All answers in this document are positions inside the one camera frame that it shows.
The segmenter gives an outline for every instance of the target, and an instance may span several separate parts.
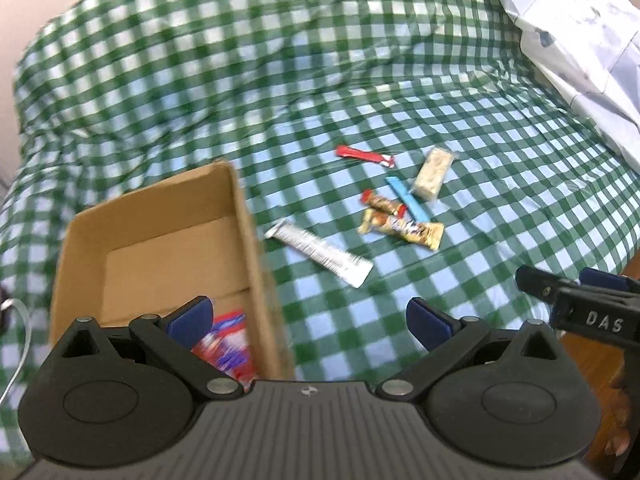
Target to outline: blue gripper pad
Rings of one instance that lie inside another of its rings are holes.
[[[427,350],[436,349],[459,329],[460,322],[427,306],[422,298],[412,298],[406,306],[406,325]]]
[[[189,350],[207,335],[212,323],[213,303],[206,296],[198,296],[162,318],[166,334]]]
[[[583,285],[601,286],[602,288],[629,292],[629,285],[624,276],[617,276],[602,270],[585,267],[580,271],[579,277],[580,283]]]

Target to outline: black circular disc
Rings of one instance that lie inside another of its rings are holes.
[[[598,428],[597,400],[575,388],[570,374],[535,368],[486,364],[454,372],[431,389],[427,417],[451,445],[484,462],[536,468],[574,458]]]
[[[18,421],[34,455],[80,467],[138,462],[167,448],[193,409],[187,387],[158,368],[93,356],[61,360],[24,394]]]

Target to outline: round metal pin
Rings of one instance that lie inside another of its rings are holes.
[[[410,382],[403,381],[402,379],[389,379],[382,383],[382,391],[394,397],[409,395],[413,390],[414,386]]]
[[[207,390],[212,394],[229,395],[238,389],[238,383],[228,377],[218,377],[207,383]]]

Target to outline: triangular cutout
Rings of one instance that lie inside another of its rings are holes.
[[[97,353],[98,346],[95,344],[91,332],[80,330],[66,347],[62,357],[81,357],[83,355],[96,355]]]
[[[553,361],[558,358],[556,352],[546,340],[546,338],[537,332],[529,337],[522,351],[524,357],[535,357],[537,359],[547,359]]]

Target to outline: red packet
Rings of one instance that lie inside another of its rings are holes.
[[[191,351],[242,383],[245,390],[257,378],[246,337],[246,318],[242,310],[216,316],[210,332]]]
[[[385,168],[394,168],[396,166],[396,162],[394,161],[393,155],[382,155],[381,153],[375,152],[363,152],[362,150],[356,150],[355,148],[350,148],[349,146],[340,145],[335,149],[335,154],[337,156],[348,156],[351,158],[357,158],[358,160],[366,160],[367,162],[376,162],[380,166],[384,166]]]

